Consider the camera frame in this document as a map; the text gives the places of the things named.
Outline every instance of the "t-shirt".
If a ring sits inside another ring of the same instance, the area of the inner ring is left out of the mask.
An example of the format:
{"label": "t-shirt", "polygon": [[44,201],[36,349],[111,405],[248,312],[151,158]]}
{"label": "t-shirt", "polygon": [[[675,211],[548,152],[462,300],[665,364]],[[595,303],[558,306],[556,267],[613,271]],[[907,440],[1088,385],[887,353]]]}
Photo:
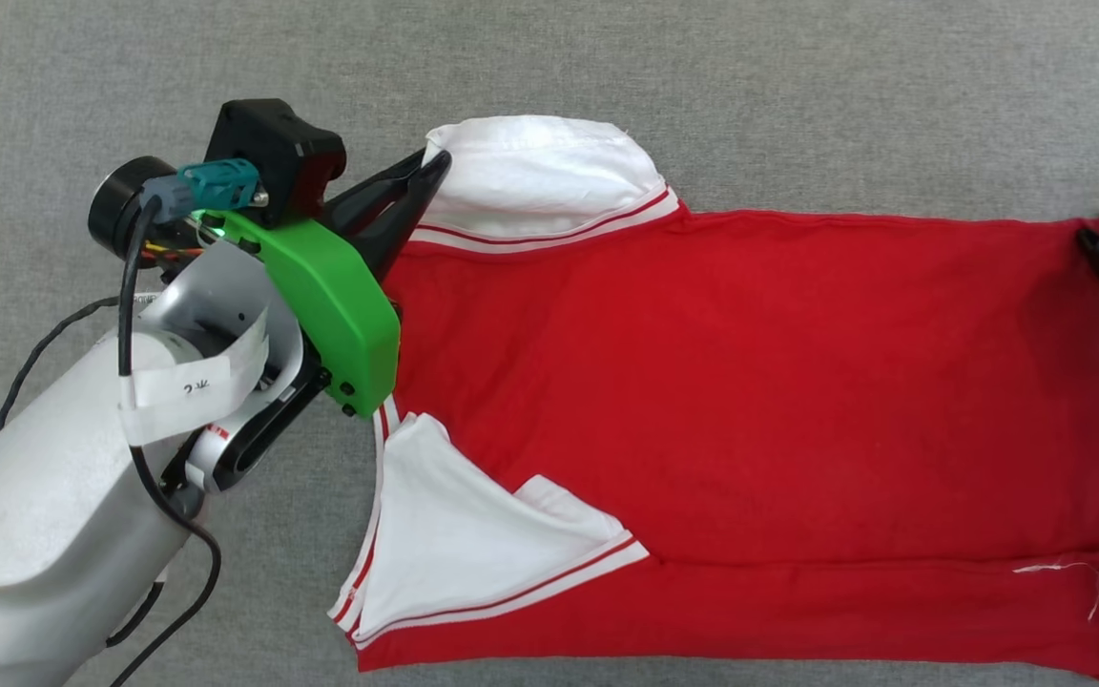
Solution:
{"label": "t-shirt", "polygon": [[441,148],[385,282],[398,383],[330,612],[362,669],[1099,678],[1099,284],[1074,243],[1099,219],[691,213],[622,131],[557,118],[442,126]]}

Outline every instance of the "white stripe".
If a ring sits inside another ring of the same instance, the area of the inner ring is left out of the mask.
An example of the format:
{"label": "white stripe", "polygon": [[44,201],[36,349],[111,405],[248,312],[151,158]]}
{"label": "white stripe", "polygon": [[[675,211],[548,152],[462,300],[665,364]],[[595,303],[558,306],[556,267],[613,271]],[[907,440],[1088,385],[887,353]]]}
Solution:
{"label": "white stripe", "polygon": [[[363,565],[367,562],[367,554],[371,551],[371,546],[376,540],[376,523],[379,522],[379,488],[384,487],[385,479],[385,428],[380,424],[379,413],[385,413],[385,418],[388,418],[389,403],[392,405],[392,414],[396,415],[397,403],[393,401],[392,396],[388,396],[384,405],[380,405],[379,409],[376,409],[376,412],[371,413],[371,426],[376,435],[376,491],[375,496],[371,497],[371,518],[367,521],[367,533],[363,536],[363,546],[358,549],[358,557],[354,561],[354,568],[351,569],[351,574],[345,578],[345,584],[342,584],[342,591],[336,597],[336,603],[333,603],[333,608],[329,610],[329,617],[332,619],[335,619],[336,614],[342,612],[342,606],[345,606],[351,600],[351,591],[354,588],[354,583],[357,580],[358,575],[363,573]],[[392,419],[388,419],[389,434],[392,433]],[[355,596],[360,597],[362,600],[362,588]],[[347,613],[348,617],[357,617],[360,606],[362,603],[355,603],[351,612]],[[344,630],[349,630],[353,622],[354,618],[351,618],[351,622],[345,623]]]}
{"label": "white stripe", "polygon": [[641,223],[646,223],[650,221],[657,221],[657,219],[666,217],[666,214],[673,213],[677,208],[680,207],[680,199],[677,199],[676,192],[668,189],[668,196],[664,196],[663,200],[658,203],[650,206],[641,212],[630,214],[630,217],[618,219],[618,221],[607,221],[601,218],[598,221],[592,222],[595,230],[576,230],[577,234],[566,235],[566,237],[555,240],[555,241],[524,241],[523,243],[485,243],[482,241],[475,241],[473,239],[466,239],[464,235],[446,234],[444,231],[436,231],[433,229],[419,229],[410,236],[410,242],[421,242],[421,243],[435,243],[439,246],[448,246],[451,248],[459,248],[462,251],[470,251],[474,253],[489,253],[489,254],[508,254],[508,253],[524,253],[528,251],[539,251],[541,248],[552,248],[555,246],[567,246],[570,243],[578,243],[580,241],[588,241],[589,239],[595,239],[598,235],[611,234],[611,232],[628,229],[631,226],[637,226]]}
{"label": "white stripe", "polygon": [[514,597],[514,599],[506,601],[506,603],[498,603],[488,609],[447,611],[435,614],[435,617],[431,618],[417,618],[415,620],[398,621],[393,622],[391,625],[384,627],[384,629],[380,629],[370,636],[362,636],[358,632],[355,632],[353,636],[354,645],[358,649],[358,651],[363,651],[363,649],[367,649],[367,645],[375,642],[379,639],[379,636],[384,636],[386,633],[392,632],[393,630],[407,629],[407,627],[444,625],[445,623],[451,622],[466,622],[470,620],[485,620],[487,618],[500,617],[500,614],[523,609],[525,606],[532,606],[537,601],[548,599],[548,597],[554,597],[574,587],[579,587],[580,584],[587,583],[589,579],[597,579],[598,577],[601,577],[601,575],[613,573],[615,569],[620,569],[624,566],[633,564],[634,562],[642,561],[642,558],[647,557],[647,550],[642,546],[641,543],[635,542],[630,544],[628,547],[622,549],[622,551],[602,557],[592,565],[577,569],[570,575],[564,575],[562,578],[546,584],[545,587],[529,591],[526,595],[521,597]]}

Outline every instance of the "white robot part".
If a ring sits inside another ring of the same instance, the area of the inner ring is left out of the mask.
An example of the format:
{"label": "white robot part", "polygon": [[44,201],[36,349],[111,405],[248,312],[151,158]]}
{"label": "white robot part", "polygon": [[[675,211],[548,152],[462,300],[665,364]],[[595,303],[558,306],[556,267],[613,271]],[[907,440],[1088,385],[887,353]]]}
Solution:
{"label": "white robot part", "polygon": [[[114,343],[98,343],[0,431],[0,687],[65,684],[188,539],[135,474]],[[138,368],[200,357],[170,332],[134,334]],[[144,446],[153,474],[179,444]]]}

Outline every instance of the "wire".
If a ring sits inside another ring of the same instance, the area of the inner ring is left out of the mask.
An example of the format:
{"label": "wire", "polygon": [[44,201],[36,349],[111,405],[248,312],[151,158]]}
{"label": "wire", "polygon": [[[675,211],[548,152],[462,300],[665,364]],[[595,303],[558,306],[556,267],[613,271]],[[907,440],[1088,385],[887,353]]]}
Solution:
{"label": "wire", "polygon": [[62,322],[57,322],[57,325],[49,330],[48,334],[44,339],[36,343],[31,353],[27,353],[27,359],[23,364],[22,368],[19,368],[16,373],[16,378],[11,383],[11,388],[8,391],[8,397],[3,399],[3,406],[0,408],[0,431],[3,431],[3,426],[8,424],[8,414],[11,413],[11,408],[14,406],[14,401],[19,398],[19,389],[23,387],[23,379],[27,378],[27,374],[31,373],[36,361],[40,361],[40,355],[45,352],[45,348],[54,342],[55,339],[62,335],[62,332],[66,331],[66,328],[79,322],[80,319],[87,318],[91,313],[97,312],[100,308],[112,308],[112,306],[118,304],[118,297],[112,296],[110,299],[100,299],[88,303],[74,313],[67,315]]}
{"label": "wire", "polygon": [[[143,243],[147,240],[147,233],[152,231],[158,210],[160,210],[160,200],[149,200],[143,208],[143,212],[140,213],[134,234],[130,237],[130,250],[126,252],[126,268],[122,272],[121,292],[119,295],[120,307],[118,308],[119,377],[130,377],[134,370],[132,366],[132,362],[134,362],[134,287],[138,284],[138,264],[141,253],[143,253]],[[192,603],[189,603],[189,608],[184,613],[180,613],[176,620],[171,621],[164,632],[158,633],[155,640],[152,640],[152,643],[147,644],[147,647],[144,647],[134,657],[134,661],[130,662],[130,665],[126,665],[125,669],[121,671],[121,675],[118,675],[118,678],[113,679],[112,687],[121,687],[122,684],[125,684],[126,679],[130,679],[131,675],[138,669],[138,666],[143,665],[166,640],[176,634],[180,630],[180,627],[198,614],[198,611],[201,610],[202,606],[207,605],[210,596],[214,592],[214,584],[219,581],[219,573],[222,570],[223,565],[223,552],[222,549],[219,549],[219,542],[214,540],[210,532],[207,532],[206,528],[192,522],[169,503],[158,484],[155,483],[155,475],[152,474],[152,470],[147,466],[147,457],[143,455],[143,450],[138,446],[131,446],[130,457],[134,462],[134,470],[138,474],[138,479],[143,483],[143,488],[147,490],[147,496],[149,496],[156,508],[164,512],[165,517],[168,517],[171,522],[185,528],[185,530],[197,536],[197,539],[201,539],[206,543],[206,547],[210,549],[210,574],[206,576],[206,584],[202,586],[197,599],[192,600]]]}
{"label": "wire", "polygon": [[108,640],[104,641],[104,647],[111,649],[115,647],[118,644],[130,640],[130,635],[134,634],[135,630],[138,630],[138,625],[143,623],[143,619],[152,612],[152,608],[155,606],[155,601],[160,600],[160,595],[164,591],[164,583],[152,583],[152,590],[147,592],[147,597],[143,599],[143,603],[138,606],[138,610],[130,617],[130,622],[126,622],[116,634],[110,635]]}

